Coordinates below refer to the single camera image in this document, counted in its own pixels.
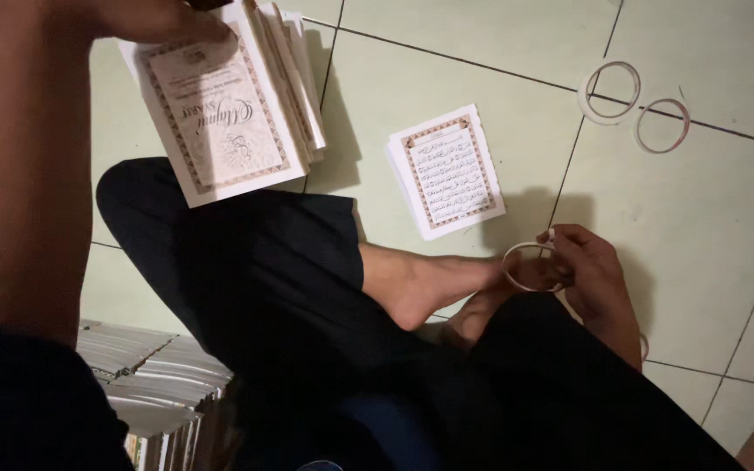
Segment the black trousers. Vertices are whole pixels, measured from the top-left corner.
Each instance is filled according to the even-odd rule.
[[[512,297],[470,355],[362,293],[353,201],[259,190],[189,209],[164,157],[114,166],[101,215],[153,290],[242,381],[246,453],[344,397],[402,396],[455,468],[740,468],[548,294]]]

